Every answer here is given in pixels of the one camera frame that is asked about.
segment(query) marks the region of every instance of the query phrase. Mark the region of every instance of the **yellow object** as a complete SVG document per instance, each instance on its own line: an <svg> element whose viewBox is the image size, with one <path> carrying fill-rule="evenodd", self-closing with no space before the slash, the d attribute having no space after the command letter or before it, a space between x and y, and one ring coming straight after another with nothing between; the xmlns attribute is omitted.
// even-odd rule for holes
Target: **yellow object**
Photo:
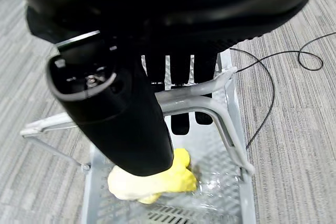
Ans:
<svg viewBox="0 0 336 224"><path fill-rule="evenodd" d="M118 166L109 174L109 190L117 198L154 203L163 192L196 190L196 178L187 167L190 156L186 149L175 149L173 165L168 170L147 177L132 175Z"/></svg>

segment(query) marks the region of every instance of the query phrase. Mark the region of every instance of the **striped carpet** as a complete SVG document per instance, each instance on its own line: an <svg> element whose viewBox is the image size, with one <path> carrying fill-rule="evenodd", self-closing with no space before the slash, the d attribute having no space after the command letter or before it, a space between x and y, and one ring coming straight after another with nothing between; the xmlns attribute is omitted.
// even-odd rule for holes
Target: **striped carpet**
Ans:
<svg viewBox="0 0 336 224"><path fill-rule="evenodd" d="M51 44L31 36L24 0L0 0L0 223L76 223L84 175L18 135L27 122L62 111L46 88ZM311 0L289 23L236 47L258 57L298 49L336 31L336 0ZM276 84L273 113L249 150L259 223L336 223L336 36L307 50L325 61L302 69L295 54L265 61ZM252 62L232 52L238 67ZM316 61L305 59L308 66ZM267 113L269 80L260 66L239 74L237 91L246 138ZM43 136L54 147L88 161L88 141L74 129Z"/></svg>

